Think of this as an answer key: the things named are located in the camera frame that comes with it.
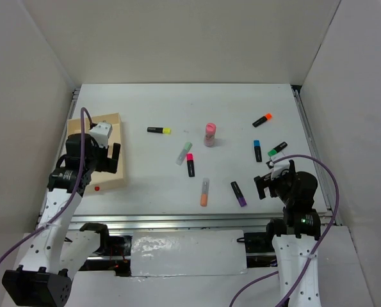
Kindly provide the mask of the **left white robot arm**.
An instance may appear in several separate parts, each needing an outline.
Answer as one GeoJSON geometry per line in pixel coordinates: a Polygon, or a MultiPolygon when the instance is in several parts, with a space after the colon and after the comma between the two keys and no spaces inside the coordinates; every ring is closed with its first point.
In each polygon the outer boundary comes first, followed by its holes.
{"type": "Polygon", "coordinates": [[[116,173],[120,144],[108,145],[93,133],[72,134],[66,152],[49,175],[44,213],[18,268],[5,271],[2,284],[17,306],[65,306],[76,272],[92,254],[105,255],[111,238],[105,224],[86,223],[82,237],[63,249],[69,225],[93,172],[116,173]]]}

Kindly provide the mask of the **pink cap black highlighter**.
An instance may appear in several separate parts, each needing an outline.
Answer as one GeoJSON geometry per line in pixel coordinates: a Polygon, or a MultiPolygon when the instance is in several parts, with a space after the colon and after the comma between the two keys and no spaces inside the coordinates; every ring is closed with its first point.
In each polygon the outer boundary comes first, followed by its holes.
{"type": "Polygon", "coordinates": [[[190,178],[193,178],[195,176],[195,167],[194,167],[194,159],[192,153],[186,154],[186,163],[187,163],[187,169],[188,169],[188,176],[190,178]]]}

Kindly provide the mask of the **yellow cap black highlighter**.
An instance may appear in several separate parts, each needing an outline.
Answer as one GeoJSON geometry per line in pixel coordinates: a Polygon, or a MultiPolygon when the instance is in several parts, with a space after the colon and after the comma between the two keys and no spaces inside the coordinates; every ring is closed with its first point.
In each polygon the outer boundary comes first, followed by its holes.
{"type": "Polygon", "coordinates": [[[148,127],[147,132],[157,134],[171,134],[171,129],[166,127],[148,127]]]}

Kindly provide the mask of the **pink glue bottle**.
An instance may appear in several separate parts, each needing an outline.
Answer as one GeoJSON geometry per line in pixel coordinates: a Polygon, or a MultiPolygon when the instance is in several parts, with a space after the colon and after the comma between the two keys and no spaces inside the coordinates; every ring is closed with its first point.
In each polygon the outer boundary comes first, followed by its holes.
{"type": "Polygon", "coordinates": [[[214,123],[208,123],[205,128],[204,144],[208,147],[212,147],[215,142],[216,125],[214,123]]]}

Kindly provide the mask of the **purple cap black highlighter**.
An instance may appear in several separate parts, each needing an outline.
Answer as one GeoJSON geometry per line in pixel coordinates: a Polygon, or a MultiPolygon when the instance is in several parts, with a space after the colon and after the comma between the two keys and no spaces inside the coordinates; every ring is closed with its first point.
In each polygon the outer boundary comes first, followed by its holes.
{"type": "Polygon", "coordinates": [[[241,192],[241,189],[239,188],[239,185],[236,181],[231,182],[232,190],[235,194],[235,197],[240,205],[240,207],[245,207],[247,205],[246,200],[244,198],[243,193],[241,192]]]}

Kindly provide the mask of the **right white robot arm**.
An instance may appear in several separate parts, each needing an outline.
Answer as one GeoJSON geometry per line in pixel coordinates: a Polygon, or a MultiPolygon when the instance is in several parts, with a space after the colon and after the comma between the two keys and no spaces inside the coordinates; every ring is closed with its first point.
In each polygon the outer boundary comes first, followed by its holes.
{"type": "Polygon", "coordinates": [[[291,165],[272,178],[269,173],[254,178],[259,198],[279,198],[283,218],[272,219],[264,242],[275,251],[282,306],[320,306],[318,253],[311,253],[321,237],[321,221],[313,209],[318,188],[316,177],[295,171],[291,165]]]}

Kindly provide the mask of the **pastel green highlighter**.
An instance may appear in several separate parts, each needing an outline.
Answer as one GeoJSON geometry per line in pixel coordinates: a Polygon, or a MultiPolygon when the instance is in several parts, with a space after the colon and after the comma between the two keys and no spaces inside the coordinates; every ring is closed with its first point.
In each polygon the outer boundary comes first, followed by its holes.
{"type": "Polygon", "coordinates": [[[182,150],[181,150],[181,152],[180,152],[180,154],[179,154],[179,156],[175,162],[177,165],[180,166],[183,163],[183,161],[185,160],[185,158],[186,158],[187,154],[189,153],[191,147],[192,147],[192,143],[189,141],[184,144],[184,146],[183,146],[183,148],[182,148],[182,150]]]}

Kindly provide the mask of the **pastel orange highlighter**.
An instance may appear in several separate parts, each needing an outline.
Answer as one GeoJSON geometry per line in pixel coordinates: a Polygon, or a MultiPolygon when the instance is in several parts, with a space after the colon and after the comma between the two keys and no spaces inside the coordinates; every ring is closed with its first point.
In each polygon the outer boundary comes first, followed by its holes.
{"type": "Polygon", "coordinates": [[[207,206],[208,194],[209,194],[209,179],[203,178],[202,190],[201,190],[201,196],[200,196],[200,206],[201,207],[207,206]]]}

